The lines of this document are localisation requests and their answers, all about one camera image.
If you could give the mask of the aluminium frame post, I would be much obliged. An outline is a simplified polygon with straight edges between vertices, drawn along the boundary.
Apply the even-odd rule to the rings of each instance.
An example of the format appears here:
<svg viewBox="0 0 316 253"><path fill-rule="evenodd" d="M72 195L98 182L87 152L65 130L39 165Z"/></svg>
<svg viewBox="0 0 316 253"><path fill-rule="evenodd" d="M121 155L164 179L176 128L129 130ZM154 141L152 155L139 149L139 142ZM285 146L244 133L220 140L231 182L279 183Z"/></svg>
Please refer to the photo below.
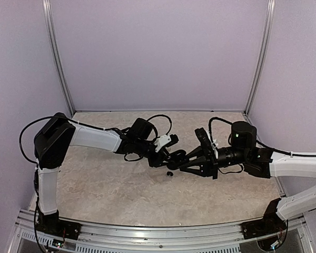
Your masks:
<svg viewBox="0 0 316 253"><path fill-rule="evenodd" d="M250 93L247 99L247 103L244 109L244 114L246 117L248 117L251 113L253 103L256 98L257 89L259 87L260 78L263 71L264 62L266 59L266 53L268 50L268 44L269 39L271 36L271 30L272 30L272 23L274 18L274 9L275 9L275 0L268 0L267 10L266 10L266 16L265 16L265 23L262 33L262 40L261 40L261 46L259 50L259 56L256 63L256 69L254 72L253 80L252 80L252 86L250 89Z"/></svg>
<svg viewBox="0 0 316 253"><path fill-rule="evenodd" d="M61 61L60 51L57 45L55 26L54 26L54 21L53 21L53 16L52 16L51 1L42 0L42 7L43 7L44 18L45 18L45 25L46 25L46 29L48 33L48 39L50 42L50 48L52 51L54 65L56 68L56 73L58 75L60 86L64 95L65 104L67 106L70 116L73 116L76 111L75 111L74 103L69 91L69 87L67 85L67 81L66 81L64 69L63 69L63 64Z"/></svg>

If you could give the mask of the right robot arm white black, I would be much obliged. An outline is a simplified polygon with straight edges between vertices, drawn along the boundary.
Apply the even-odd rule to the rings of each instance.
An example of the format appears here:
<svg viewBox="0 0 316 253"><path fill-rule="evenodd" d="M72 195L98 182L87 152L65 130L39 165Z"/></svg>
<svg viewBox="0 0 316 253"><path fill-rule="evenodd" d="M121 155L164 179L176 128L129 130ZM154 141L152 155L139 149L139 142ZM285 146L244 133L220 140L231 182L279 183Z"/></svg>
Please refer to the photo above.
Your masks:
<svg viewBox="0 0 316 253"><path fill-rule="evenodd" d="M180 171L216 179L221 168L241 165L257 178L302 177L316 179L316 153L277 150L256 139L257 129L244 121L230 124L229 146L218 148L212 131L196 129L200 146L177 165ZM259 222L259 230L270 234L280 221L316 209L316 185L295 195L271 201Z"/></svg>

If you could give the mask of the black oval charging case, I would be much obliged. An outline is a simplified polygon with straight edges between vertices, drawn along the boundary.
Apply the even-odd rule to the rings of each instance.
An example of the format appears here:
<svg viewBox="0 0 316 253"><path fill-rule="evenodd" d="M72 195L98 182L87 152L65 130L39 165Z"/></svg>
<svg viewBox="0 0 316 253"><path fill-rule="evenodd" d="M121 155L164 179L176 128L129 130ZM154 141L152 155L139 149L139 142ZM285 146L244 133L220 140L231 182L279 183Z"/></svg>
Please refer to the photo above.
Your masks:
<svg viewBox="0 0 316 253"><path fill-rule="evenodd" d="M166 167L170 170L177 170L179 166L186 160L186 151L185 150L176 150L170 153L165 162L167 163Z"/></svg>

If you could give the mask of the black earbud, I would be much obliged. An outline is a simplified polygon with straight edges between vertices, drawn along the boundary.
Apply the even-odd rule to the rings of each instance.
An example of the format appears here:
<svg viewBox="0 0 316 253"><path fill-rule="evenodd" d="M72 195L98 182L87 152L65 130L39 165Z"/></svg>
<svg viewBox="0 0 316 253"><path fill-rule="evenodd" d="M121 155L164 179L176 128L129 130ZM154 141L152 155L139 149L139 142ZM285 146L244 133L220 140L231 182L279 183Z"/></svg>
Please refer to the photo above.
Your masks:
<svg viewBox="0 0 316 253"><path fill-rule="evenodd" d="M172 176L173 176L173 172L168 171L168 172L166 173L166 175L167 175L168 177L172 177Z"/></svg>

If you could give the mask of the left aluminium frame post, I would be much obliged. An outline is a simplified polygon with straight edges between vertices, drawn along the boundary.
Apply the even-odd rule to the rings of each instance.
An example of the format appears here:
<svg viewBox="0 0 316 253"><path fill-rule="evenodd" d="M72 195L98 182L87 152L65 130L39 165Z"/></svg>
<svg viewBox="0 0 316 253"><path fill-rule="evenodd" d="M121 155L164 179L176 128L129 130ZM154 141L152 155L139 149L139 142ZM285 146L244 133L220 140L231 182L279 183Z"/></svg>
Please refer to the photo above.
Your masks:
<svg viewBox="0 0 316 253"><path fill-rule="evenodd" d="M76 111L75 111L74 103L69 91L69 87L67 85L67 81L66 81L64 69L63 69L63 64L61 61L60 51L57 45L55 26L54 26L54 21L53 21L53 16L52 16L51 1L42 0L42 7L43 7L44 18L45 18L45 25L46 25L46 29L48 33L48 39L50 42L50 48L52 51L54 65L56 68L56 73L58 75L60 86L64 95L65 104L67 106L70 116L73 116Z"/></svg>

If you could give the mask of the front aluminium rail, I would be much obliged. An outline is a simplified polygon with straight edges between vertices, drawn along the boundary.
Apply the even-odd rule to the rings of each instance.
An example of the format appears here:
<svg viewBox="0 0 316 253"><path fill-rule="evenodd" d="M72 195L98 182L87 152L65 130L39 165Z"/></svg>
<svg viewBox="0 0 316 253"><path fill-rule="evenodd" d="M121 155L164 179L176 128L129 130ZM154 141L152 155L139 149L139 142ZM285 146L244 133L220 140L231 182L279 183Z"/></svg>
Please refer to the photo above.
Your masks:
<svg viewBox="0 0 316 253"><path fill-rule="evenodd" d="M34 231L34 213L21 210L6 252L314 252L303 217L289 229L245 239L240 222L203 226L132 227L79 221L75 239Z"/></svg>

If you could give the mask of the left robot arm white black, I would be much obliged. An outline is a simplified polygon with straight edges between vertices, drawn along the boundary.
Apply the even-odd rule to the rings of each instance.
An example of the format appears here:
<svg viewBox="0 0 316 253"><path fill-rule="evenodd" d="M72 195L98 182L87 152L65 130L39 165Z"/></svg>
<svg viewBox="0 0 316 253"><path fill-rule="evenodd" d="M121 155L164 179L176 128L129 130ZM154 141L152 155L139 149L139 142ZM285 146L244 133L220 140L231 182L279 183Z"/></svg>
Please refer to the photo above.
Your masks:
<svg viewBox="0 0 316 253"><path fill-rule="evenodd" d="M92 149L139 159L150 167L160 167L167 157L166 147L173 141L169 134L159 135L149 120L138 118L127 128L103 128L78 122L57 113L34 138L38 196L37 208L44 215L42 225L51 234L63 230L63 222L54 216L57 207L57 178L67 153L72 149Z"/></svg>

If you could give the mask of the right aluminium frame post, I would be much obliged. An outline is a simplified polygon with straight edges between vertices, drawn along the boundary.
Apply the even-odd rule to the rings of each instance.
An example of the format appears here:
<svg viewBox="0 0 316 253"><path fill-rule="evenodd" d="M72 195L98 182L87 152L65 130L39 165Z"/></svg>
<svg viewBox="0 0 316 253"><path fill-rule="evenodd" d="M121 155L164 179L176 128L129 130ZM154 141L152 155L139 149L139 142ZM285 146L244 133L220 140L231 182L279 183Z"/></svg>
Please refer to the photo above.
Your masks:
<svg viewBox="0 0 316 253"><path fill-rule="evenodd" d="M247 103L244 109L244 114L246 117L248 117L251 113L253 103L256 98L257 89L259 87L260 78L263 71L264 62L266 59L266 53L268 50L268 44L269 39L271 36L271 30L272 30L272 23L274 18L274 9L275 9L275 0L268 0L267 10L266 10L266 16L265 16L265 23L262 33L262 40L261 40L261 46L259 50L259 56L256 63L256 69L254 72L253 80L252 80L252 86L250 89L250 93L247 99Z"/></svg>

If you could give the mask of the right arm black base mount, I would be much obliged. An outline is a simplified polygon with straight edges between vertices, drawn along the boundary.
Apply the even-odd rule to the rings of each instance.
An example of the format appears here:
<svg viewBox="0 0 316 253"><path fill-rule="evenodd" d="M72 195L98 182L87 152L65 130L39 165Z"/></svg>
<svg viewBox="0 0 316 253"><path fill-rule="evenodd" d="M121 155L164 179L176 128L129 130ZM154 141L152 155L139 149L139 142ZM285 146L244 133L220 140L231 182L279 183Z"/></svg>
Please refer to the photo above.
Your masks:
<svg viewBox="0 0 316 253"><path fill-rule="evenodd" d="M261 219L243 222L241 229L245 240L270 235L272 233L286 230L288 225L286 220L282 220L277 214L277 205L281 198L272 200Z"/></svg>

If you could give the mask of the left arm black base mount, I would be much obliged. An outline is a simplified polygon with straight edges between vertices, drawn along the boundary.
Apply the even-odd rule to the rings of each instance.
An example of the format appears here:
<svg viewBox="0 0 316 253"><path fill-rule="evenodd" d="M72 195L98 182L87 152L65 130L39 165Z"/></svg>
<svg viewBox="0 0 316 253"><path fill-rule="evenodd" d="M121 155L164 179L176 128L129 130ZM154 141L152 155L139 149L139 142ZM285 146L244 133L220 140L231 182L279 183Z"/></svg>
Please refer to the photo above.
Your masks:
<svg viewBox="0 0 316 253"><path fill-rule="evenodd" d="M36 230L63 239L78 240L81 224L59 218L59 212L51 215L40 213L36 222Z"/></svg>

